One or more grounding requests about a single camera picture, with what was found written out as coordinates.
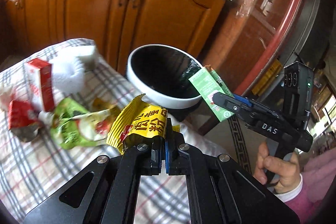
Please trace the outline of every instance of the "red and white box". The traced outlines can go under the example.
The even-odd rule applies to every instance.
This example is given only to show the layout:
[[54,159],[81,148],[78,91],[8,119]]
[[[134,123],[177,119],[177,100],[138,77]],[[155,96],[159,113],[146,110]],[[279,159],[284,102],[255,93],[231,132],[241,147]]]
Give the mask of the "red and white box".
[[55,108],[51,83],[52,64],[39,58],[25,63],[33,108],[37,111],[53,111]]

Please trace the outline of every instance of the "yellow snack bag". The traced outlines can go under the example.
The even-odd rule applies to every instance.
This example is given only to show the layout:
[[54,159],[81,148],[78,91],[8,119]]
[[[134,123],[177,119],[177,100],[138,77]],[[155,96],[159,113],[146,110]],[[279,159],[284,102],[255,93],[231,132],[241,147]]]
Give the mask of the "yellow snack bag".
[[154,136],[165,138],[167,110],[142,101],[143,96],[138,95],[122,110],[108,133],[106,143],[121,154],[127,147],[150,142]]

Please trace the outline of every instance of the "green snack bag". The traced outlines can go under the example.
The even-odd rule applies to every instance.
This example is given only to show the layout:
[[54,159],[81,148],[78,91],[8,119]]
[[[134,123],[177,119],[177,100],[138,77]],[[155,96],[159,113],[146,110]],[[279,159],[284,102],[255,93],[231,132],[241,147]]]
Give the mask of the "green snack bag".
[[64,98],[50,117],[50,134],[63,149],[102,145],[113,123],[110,116],[110,109],[89,112],[71,98]]
[[200,69],[196,74],[189,78],[189,81],[197,89],[220,122],[233,115],[232,112],[215,105],[212,101],[213,95],[217,92],[224,93],[231,97],[233,97],[233,94],[210,66],[205,66]]

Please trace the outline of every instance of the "screw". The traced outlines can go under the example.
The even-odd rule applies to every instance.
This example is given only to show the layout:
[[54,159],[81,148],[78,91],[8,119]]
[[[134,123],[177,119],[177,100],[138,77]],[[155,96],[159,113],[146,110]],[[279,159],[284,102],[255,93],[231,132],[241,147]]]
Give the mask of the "screw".
[[148,145],[146,145],[145,143],[141,143],[141,144],[138,144],[137,146],[137,149],[139,151],[145,151],[147,149]]
[[227,161],[230,160],[230,157],[229,157],[229,155],[221,154],[221,155],[219,155],[219,160],[222,161],[222,162],[227,162]]
[[104,163],[107,162],[107,157],[106,157],[106,156],[99,156],[99,157],[97,158],[97,162],[98,162],[99,164],[104,164]]
[[183,151],[187,151],[190,148],[190,146],[186,143],[180,144],[179,149]]

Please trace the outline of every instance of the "snack wrapper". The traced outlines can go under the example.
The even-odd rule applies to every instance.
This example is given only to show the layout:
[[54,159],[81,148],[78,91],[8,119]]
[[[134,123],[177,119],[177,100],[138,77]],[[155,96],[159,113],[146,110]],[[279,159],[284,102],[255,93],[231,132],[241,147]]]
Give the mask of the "snack wrapper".
[[151,138],[165,138],[167,110],[142,101],[144,94],[135,97],[119,114],[112,125],[106,143],[121,154],[140,143],[151,143]]
[[29,102],[13,100],[9,104],[8,129],[22,142],[32,141],[38,133],[40,122]]
[[64,149],[105,144],[115,120],[112,112],[110,109],[89,112],[71,98],[64,98],[55,108],[51,136]]
[[232,112],[215,105],[212,100],[213,95],[217,92],[224,93],[231,97],[233,97],[233,94],[210,65],[196,72],[196,74],[189,78],[189,81],[197,89],[220,122],[233,115]]
[[117,104],[113,105],[109,102],[103,101],[100,98],[96,98],[93,101],[93,104],[92,104],[92,110],[93,111],[102,111],[102,110],[105,110],[105,109],[109,109],[110,112],[111,112],[111,115],[109,117],[111,123],[113,123],[115,121],[115,119],[118,117],[118,115],[121,112]]

